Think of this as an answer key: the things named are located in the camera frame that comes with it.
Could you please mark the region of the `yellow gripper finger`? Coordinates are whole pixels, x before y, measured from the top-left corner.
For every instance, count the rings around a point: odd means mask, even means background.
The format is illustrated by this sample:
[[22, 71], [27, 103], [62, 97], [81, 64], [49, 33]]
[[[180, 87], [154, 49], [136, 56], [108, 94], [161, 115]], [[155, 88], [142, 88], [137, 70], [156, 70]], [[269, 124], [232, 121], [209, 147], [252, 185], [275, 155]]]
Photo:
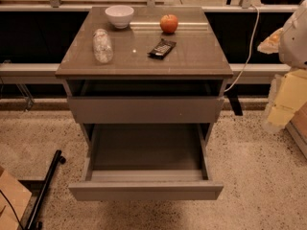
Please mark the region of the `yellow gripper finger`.
[[284, 76], [276, 75], [264, 111], [264, 130], [278, 132], [283, 129], [306, 103], [306, 70], [298, 69]]
[[264, 41], [262, 41], [258, 45], [257, 51], [268, 55], [277, 53], [282, 32], [283, 29], [279, 28], [271, 35], [269, 35]]

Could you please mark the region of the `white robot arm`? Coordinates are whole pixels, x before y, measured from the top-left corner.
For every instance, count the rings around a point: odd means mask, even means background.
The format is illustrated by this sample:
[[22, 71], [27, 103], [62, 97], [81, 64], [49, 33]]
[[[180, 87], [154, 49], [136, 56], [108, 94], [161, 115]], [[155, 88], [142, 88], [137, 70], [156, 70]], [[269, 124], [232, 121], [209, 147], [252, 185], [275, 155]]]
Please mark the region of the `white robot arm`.
[[276, 133], [307, 103], [307, 0], [257, 50], [278, 53], [279, 60], [291, 67], [283, 77], [276, 75], [272, 80], [264, 112], [263, 129]]

